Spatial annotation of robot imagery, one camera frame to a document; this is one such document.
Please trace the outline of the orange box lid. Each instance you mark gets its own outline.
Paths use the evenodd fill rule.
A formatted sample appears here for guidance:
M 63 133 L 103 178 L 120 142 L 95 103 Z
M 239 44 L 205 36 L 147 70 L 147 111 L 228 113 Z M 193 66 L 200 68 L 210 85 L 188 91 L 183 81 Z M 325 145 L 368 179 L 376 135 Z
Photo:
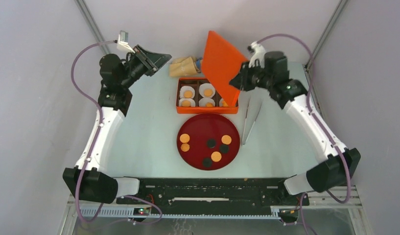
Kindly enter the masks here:
M 218 33 L 208 32 L 201 70 L 229 106 L 236 105 L 240 94 L 229 82 L 238 75 L 242 63 L 247 61 L 235 46 Z

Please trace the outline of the round tan cookie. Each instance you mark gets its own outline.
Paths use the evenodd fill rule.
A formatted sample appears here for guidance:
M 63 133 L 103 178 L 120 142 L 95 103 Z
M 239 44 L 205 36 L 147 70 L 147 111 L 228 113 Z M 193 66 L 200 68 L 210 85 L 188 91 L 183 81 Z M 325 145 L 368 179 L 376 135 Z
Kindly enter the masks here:
M 188 142 L 190 141 L 190 136 L 189 136 L 188 134 L 186 134 L 186 133 L 181 134 L 181 135 L 179 136 L 179 141 L 180 141 L 181 143 L 188 143 Z
M 213 153 L 211 154 L 211 160 L 212 160 L 213 162 L 219 162 L 219 161 L 221 161 L 221 159 L 222 159 L 222 155 L 221 155 L 220 152 L 215 151 L 215 152 L 213 152 Z
M 223 144 L 229 145 L 229 144 L 232 143 L 232 138 L 231 138 L 231 136 L 229 136 L 229 135 L 223 135 L 223 136 L 221 137 L 221 142 L 222 142 Z
M 181 101 L 181 107 L 190 107 L 191 106 L 191 101 L 188 99 L 182 100 Z
M 213 94 L 214 94 L 213 89 L 204 89 L 203 90 L 204 97 L 212 97 Z
M 192 91 L 190 91 L 190 90 L 186 90 L 186 91 L 183 92 L 183 97 L 184 98 L 193 98 L 193 96 L 194 96 L 194 93 Z

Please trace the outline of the orange cookie box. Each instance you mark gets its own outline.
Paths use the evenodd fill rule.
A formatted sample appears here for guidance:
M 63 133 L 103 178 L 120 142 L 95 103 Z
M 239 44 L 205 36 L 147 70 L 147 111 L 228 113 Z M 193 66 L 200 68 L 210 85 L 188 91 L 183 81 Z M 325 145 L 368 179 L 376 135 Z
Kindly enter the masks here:
M 177 83 L 177 99 L 176 99 L 176 111 L 179 114 L 201 114 L 201 113 L 216 113 L 221 115 L 232 115 L 237 114 L 238 112 L 238 100 L 234 107 L 219 107 L 219 101 L 222 98 L 220 94 L 216 91 L 213 96 L 213 100 L 215 101 L 214 107 L 199 107 L 199 100 L 203 97 L 199 93 L 199 86 L 203 83 L 210 83 L 209 80 L 205 77 L 180 77 Z M 195 97 L 193 100 L 196 103 L 195 107 L 179 107 L 179 100 L 181 99 L 179 96 L 180 88 L 182 86 L 191 86 L 195 89 Z

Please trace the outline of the dark red round plate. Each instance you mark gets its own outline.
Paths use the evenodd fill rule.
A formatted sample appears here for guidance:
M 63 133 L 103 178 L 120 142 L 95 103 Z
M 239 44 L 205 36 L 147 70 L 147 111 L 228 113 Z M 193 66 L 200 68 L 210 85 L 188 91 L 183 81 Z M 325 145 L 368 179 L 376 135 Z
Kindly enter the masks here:
M 181 158 L 204 171 L 229 165 L 240 149 L 240 135 L 225 116 L 203 113 L 190 117 L 177 132 L 176 145 Z

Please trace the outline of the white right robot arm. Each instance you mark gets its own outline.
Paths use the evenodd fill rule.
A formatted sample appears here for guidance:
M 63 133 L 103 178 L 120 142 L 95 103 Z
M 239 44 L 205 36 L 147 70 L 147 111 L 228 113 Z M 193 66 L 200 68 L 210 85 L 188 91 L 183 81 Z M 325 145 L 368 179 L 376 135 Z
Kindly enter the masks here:
M 277 191 L 280 203 L 289 205 L 297 194 L 324 192 L 351 182 L 361 158 L 360 152 L 356 148 L 347 148 L 327 127 L 309 99 L 305 86 L 290 78 L 287 57 L 283 52 L 270 51 L 262 59 L 242 62 L 238 74 L 229 84 L 240 91 L 266 89 L 280 109 L 304 131 L 315 152 L 315 167 L 283 181 Z

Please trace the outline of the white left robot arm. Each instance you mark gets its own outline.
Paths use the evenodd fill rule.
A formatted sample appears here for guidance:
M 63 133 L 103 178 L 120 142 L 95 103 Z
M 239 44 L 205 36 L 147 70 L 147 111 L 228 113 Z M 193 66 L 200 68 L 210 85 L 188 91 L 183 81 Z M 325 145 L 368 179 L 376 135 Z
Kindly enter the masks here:
M 131 103 L 129 88 L 142 76 L 153 76 L 171 58 L 137 45 L 124 59 L 112 53 L 100 59 L 101 89 L 98 99 L 91 99 L 97 107 L 95 123 L 82 156 L 63 172 L 76 200 L 110 204 L 127 195 L 135 204 L 146 200 L 147 191 L 139 179 L 107 175 L 108 158 Z

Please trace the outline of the beige cloth bag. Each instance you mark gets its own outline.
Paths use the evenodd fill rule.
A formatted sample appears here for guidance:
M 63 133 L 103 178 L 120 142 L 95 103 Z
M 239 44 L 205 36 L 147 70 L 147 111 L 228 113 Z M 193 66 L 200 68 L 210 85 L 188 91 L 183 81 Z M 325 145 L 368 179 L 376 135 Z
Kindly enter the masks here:
M 183 77 L 201 73 L 202 62 L 203 58 L 194 56 L 174 59 L 169 65 L 169 76 Z

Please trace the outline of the dark chocolate round cookie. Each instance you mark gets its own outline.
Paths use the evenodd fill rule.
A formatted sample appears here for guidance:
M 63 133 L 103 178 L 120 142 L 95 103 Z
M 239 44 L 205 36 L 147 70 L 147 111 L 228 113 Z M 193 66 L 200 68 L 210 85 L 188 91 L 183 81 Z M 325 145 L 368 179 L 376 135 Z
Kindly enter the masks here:
M 202 166 L 203 166 L 204 168 L 210 168 L 210 167 L 212 167 L 212 164 L 213 164 L 213 161 L 212 161 L 211 158 L 204 158 L 204 159 L 202 160 Z
M 208 139 L 207 140 L 207 147 L 208 148 L 215 148 L 216 146 L 216 140 L 215 139 Z
M 227 154 L 229 152 L 229 146 L 227 144 L 221 144 L 219 146 L 219 151 L 222 154 Z

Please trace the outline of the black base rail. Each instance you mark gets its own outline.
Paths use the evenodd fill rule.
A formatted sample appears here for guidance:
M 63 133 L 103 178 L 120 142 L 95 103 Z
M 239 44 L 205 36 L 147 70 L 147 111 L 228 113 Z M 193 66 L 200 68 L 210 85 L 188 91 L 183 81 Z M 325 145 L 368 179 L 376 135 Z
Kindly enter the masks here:
M 141 178 L 137 197 L 163 215 L 274 215 L 296 208 L 300 195 L 280 189 L 283 178 Z

